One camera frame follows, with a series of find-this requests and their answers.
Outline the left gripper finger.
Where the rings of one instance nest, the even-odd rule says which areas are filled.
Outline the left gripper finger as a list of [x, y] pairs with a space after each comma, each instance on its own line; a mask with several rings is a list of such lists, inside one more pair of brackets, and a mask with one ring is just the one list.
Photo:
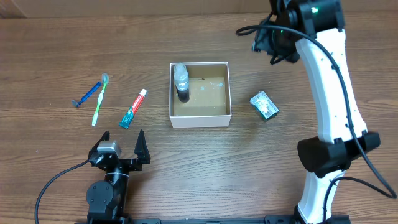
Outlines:
[[151, 157], [147, 148], [145, 134], [143, 130], [140, 130], [139, 132], [134, 153], [135, 155], [137, 155], [137, 160], [139, 161], [139, 163], [150, 164]]
[[101, 136], [99, 141], [91, 148], [90, 152], [98, 152], [98, 146], [102, 141], [109, 141], [110, 139], [110, 132], [105, 131], [104, 134]]

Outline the red green toothpaste tube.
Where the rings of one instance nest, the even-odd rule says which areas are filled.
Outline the red green toothpaste tube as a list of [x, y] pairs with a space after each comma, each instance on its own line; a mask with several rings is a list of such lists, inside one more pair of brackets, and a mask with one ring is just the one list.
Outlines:
[[128, 129], [130, 127], [130, 124], [134, 119], [139, 107], [144, 102], [146, 95], [147, 95], [146, 89], [142, 89], [139, 92], [137, 98], [134, 100], [133, 104], [130, 106], [127, 113], [124, 115], [123, 119], [120, 121], [119, 123], [120, 127], [124, 129]]

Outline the green soap bar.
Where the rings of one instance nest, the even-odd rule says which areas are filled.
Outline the green soap bar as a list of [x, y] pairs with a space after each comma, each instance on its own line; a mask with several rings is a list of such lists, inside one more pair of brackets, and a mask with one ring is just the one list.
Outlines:
[[272, 119], [279, 112], [279, 109], [264, 91], [259, 91], [249, 102], [259, 112], [264, 121]]

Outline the clear pump soap bottle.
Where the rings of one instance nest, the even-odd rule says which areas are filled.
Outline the clear pump soap bottle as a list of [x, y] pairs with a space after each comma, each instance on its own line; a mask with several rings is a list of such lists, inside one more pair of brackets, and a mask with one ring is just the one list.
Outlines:
[[186, 65], [178, 63], [174, 66], [174, 83], [179, 100], [186, 103], [190, 99], [189, 75]]

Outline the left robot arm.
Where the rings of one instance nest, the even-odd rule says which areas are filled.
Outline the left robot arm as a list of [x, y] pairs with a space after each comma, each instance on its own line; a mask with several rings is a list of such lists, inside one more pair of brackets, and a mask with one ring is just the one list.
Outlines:
[[133, 222], [124, 211], [129, 173], [141, 171], [151, 160], [143, 130], [139, 132], [134, 153], [136, 158], [121, 158], [121, 148], [117, 141], [110, 140], [109, 131], [89, 151], [88, 162], [105, 171], [105, 175], [104, 180], [91, 184], [86, 192], [88, 223]]

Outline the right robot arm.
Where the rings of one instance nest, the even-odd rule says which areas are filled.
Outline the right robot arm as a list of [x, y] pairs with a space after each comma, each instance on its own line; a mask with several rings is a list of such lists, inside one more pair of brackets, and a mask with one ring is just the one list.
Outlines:
[[346, 33], [339, 1], [271, 1], [271, 13], [238, 35], [255, 34], [252, 49], [265, 51], [271, 63], [305, 65], [317, 110], [318, 134], [299, 141], [307, 171], [302, 198], [292, 215], [271, 215], [267, 223], [349, 223], [331, 206], [351, 163], [380, 145], [355, 101], [346, 61]]

